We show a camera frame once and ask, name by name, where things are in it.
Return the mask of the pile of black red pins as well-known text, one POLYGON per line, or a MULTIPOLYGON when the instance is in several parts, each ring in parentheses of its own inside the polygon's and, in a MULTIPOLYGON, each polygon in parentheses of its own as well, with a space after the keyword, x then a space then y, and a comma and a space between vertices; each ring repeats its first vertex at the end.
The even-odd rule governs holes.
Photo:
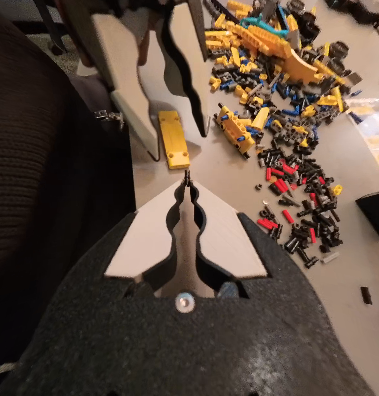
POLYGON ((337 213, 343 186, 326 175, 311 147, 296 145, 291 154, 271 148, 260 151, 258 160, 280 211, 264 201, 258 225, 284 252, 298 255, 306 269, 337 260, 340 253, 333 250, 343 244, 337 213))

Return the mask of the pile of mixed toy bricks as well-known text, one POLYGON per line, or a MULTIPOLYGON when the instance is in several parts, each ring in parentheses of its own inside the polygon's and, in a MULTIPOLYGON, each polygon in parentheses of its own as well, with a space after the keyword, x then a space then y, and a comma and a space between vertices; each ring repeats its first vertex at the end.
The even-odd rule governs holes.
POLYGON ((320 28, 315 10, 301 1, 253 1, 252 5, 204 1, 212 17, 205 32, 209 59, 214 61, 211 92, 233 93, 244 112, 238 118, 256 136, 272 133, 273 148, 302 146, 313 150, 317 129, 345 111, 345 97, 362 81, 343 61, 345 43, 313 47, 320 28))

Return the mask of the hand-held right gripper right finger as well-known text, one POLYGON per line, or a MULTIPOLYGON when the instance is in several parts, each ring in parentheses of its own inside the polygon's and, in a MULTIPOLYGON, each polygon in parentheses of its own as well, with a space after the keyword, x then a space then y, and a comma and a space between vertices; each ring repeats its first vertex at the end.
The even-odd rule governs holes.
POLYGON ((197 181, 189 182, 196 237, 195 266, 200 280, 218 293, 225 283, 267 278, 248 232, 231 205, 197 181))

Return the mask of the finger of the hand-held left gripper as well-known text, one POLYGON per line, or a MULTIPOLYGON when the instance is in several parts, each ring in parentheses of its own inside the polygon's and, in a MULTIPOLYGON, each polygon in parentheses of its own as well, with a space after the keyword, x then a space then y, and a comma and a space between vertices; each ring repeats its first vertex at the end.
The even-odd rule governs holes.
POLYGON ((169 1, 168 16, 162 27, 162 41, 171 59, 171 71, 181 86, 173 93, 186 96, 193 119, 202 137, 208 135, 207 48, 201 1, 169 1))
POLYGON ((112 79, 111 98, 149 155, 159 161, 158 133, 151 122, 149 100, 138 78, 135 36, 113 15, 93 14, 92 21, 112 79))

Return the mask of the yellow brick assembly blue pins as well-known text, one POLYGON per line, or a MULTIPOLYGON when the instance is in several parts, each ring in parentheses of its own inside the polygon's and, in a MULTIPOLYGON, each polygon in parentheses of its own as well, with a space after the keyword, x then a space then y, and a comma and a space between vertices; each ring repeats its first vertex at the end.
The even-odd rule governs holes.
POLYGON ((218 103, 219 112, 215 113, 213 118, 216 125, 222 130, 230 144, 248 160, 249 151, 255 145, 254 137, 256 134, 249 126, 243 124, 238 118, 237 112, 231 111, 223 103, 218 103))

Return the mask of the small metal clasp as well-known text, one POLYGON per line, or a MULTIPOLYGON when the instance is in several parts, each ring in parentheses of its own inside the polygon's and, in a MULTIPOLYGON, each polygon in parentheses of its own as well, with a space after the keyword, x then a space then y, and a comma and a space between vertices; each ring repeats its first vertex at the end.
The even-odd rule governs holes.
POLYGON ((123 131, 126 126, 126 122, 121 112, 108 112, 104 109, 95 111, 93 114, 95 119, 99 122, 112 122, 119 131, 123 131))

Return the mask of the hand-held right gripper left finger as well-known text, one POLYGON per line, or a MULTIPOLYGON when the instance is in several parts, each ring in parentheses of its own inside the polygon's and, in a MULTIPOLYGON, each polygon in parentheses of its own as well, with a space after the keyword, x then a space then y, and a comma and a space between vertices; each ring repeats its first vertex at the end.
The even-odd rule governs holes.
POLYGON ((174 227, 180 220, 185 181, 177 181, 135 213, 104 275, 161 289, 177 267, 174 227))

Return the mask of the person's black sweater torso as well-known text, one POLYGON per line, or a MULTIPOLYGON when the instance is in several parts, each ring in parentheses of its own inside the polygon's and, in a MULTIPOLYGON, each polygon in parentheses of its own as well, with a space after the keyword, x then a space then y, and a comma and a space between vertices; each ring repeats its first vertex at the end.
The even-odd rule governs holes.
POLYGON ((76 262, 135 209, 127 130, 0 14, 0 366, 16 363, 76 262))

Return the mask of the black chair base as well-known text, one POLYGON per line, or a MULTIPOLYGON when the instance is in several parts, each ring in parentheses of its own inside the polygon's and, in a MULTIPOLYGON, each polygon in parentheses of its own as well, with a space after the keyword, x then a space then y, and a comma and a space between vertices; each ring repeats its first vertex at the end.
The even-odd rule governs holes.
POLYGON ((45 1, 34 0, 34 4, 38 9, 38 12, 47 28, 50 40, 48 42, 48 49, 55 56, 61 56, 66 54, 68 51, 63 43, 61 34, 58 32, 57 26, 53 21, 53 18, 48 10, 45 1))

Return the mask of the yellow panel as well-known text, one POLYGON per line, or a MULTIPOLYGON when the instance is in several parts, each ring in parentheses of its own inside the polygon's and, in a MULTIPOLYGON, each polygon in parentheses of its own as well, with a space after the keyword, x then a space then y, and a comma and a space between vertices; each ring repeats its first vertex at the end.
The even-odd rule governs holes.
POLYGON ((169 169, 188 168, 190 166, 189 153, 178 113, 160 111, 158 120, 169 169))

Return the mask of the clear plastic bag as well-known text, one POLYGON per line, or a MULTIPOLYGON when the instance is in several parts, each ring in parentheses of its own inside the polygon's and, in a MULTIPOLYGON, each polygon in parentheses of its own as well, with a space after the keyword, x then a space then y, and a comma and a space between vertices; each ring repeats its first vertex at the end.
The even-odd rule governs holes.
POLYGON ((346 105, 345 113, 379 166, 379 98, 352 97, 346 100, 346 105))

